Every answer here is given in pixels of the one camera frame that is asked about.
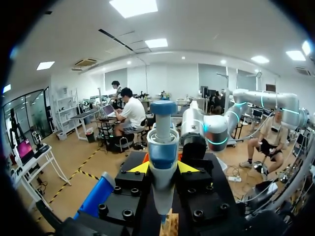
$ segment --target yellow triangle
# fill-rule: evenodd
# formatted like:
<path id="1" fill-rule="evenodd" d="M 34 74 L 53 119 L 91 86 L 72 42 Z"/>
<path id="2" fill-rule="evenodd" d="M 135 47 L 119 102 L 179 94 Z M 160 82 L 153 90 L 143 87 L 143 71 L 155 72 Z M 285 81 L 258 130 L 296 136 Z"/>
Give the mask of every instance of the yellow triangle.
<path id="1" fill-rule="evenodd" d="M 179 171 L 181 173 L 184 173 L 184 172 L 187 172 L 187 171 L 191 171 L 191 172 L 197 172 L 197 171 L 200 171 L 200 170 L 197 170 L 195 169 L 194 167 L 191 167 L 189 165 L 186 165 L 185 163 L 181 162 L 181 161 L 178 161 L 178 167 L 179 167 Z"/>
<path id="2" fill-rule="evenodd" d="M 148 171 L 148 167 L 149 167 L 149 162 L 145 162 L 139 166 L 136 166 L 135 168 L 132 168 L 131 170 L 129 170 L 128 172 L 136 172 L 139 171 L 140 173 L 146 173 Z"/>

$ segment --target floor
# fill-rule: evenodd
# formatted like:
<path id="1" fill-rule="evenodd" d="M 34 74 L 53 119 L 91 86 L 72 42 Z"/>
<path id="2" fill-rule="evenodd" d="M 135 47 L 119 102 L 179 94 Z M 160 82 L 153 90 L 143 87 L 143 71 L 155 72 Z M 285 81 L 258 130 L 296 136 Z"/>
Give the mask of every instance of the floor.
<path id="1" fill-rule="evenodd" d="M 249 126 L 244 126 L 241 137 L 247 136 L 249 134 L 248 130 Z M 108 152 L 106 154 L 102 149 L 98 150 L 97 143 L 89 144 L 88 142 L 78 140 L 75 133 L 70 134 L 65 141 L 59 141 L 54 134 L 43 141 L 52 146 L 52 151 L 61 169 L 67 178 L 71 178 L 70 182 L 72 186 L 66 185 L 62 188 L 64 182 L 57 176 L 50 165 L 40 175 L 40 178 L 48 183 L 44 197 L 47 202 L 51 201 L 51 208 L 61 220 L 75 215 L 77 209 L 97 183 L 95 178 L 85 175 L 82 172 L 100 177 L 106 171 L 114 178 L 120 169 L 120 165 L 126 159 L 125 153 L 113 154 Z M 285 158 L 289 151 L 290 148 L 284 150 Z M 229 182 L 236 200 L 240 199 L 255 184 L 262 181 L 260 174 L 255 170 L 237 168 L 239 162 L 247 159 L 246 142 L 238 143 L 236 147 L 226 148 L 223 152 L 217 153 L 217 157 L 228 165 L 228 169 L 225 171 L 227 176 L 233 175 L 236 171 L 240 173 L 242 182 Z M 254 154 L 254 160 L 262 160 L 263 157 L 263 154 L 257 152 Z M 283 164 L 282 169 L 293 160 L 294 157 L 291 155 Z M 85 161 L 87 162 L 82 166 L 82 172 L 76 173 Z M 267 166 L 271 164 L 269 159 L 266 160 L 266 164 Z M 275 173 L 271 173 L 269 178 L 275 178 L 275 176 Z M 26 208 L 28 208 L 32 201 L 31 198 L 21 186 L 18 188 L 18 192 Z M 37 209 L 34 208 L 31 214 L 44 231 L 53 231 L 53 228 L 41 217 Z"/>

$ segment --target white cabinet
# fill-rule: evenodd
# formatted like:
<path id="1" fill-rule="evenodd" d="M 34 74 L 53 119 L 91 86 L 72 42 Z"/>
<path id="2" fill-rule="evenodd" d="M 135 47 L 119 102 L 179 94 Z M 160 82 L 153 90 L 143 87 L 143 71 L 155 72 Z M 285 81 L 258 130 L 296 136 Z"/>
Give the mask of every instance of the white cabinet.
<path id="1" fill-rule="evenodd" d="M 65 93 L 53 96 L 54 107 L 56 111 L 56 120 L 59 130 L 63 133 L 68 133 L 79 126 L 78 120 L 71 120 L 70 118 L 77 115 L 77 111 L 80 112 L 78 106 L 78 92 L 77 90 L 67 91 L 63 89 Z"/>

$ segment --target black shorts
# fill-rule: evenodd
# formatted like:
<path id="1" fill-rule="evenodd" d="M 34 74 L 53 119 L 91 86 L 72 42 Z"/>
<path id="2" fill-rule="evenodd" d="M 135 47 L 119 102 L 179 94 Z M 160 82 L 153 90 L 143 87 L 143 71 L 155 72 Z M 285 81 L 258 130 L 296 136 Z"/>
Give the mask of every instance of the black shorts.
<path id="1" fill-rule="evenodd" d="M 282 153 L 282 151 L 281 151 L 281 150 L 278 150 L 278 151 L 275 151 L 275 153 L 270 154 L 269 149 L 274 149 L 274 148 L 276 148 L 277 146 L 270 145 L 270 144 L 267 142 L 267 140 L 265 140 L 265 139 L 261 140 L 261 142 L 262 142 L 262 145 L 260 145 L 260 147 L 256 147 L 257 151 L 264 153 L 266 156 L 269 156 L 271 161 L 276 161 L 276 160 L 275 160 L 274 158 L 272 158 L 272 157 L 273 157 L 274 155 L 276 155 L 277 153 L 279 153 L 279 152 Z"/>

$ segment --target power strip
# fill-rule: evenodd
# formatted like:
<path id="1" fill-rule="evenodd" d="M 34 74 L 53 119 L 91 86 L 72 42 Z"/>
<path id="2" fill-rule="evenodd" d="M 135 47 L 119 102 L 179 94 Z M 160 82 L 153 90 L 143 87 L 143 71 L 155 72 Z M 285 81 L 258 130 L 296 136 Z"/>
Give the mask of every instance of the power strip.
<path id="1" fill-rule="evenodd" d="M 232 182 L 242 182 L 242 179 L 241 179 L 241 177 L 234 177 L 234 176 L 229 176 L 228 178 L 227 178 L 229 181 L 232 181 Z"/>

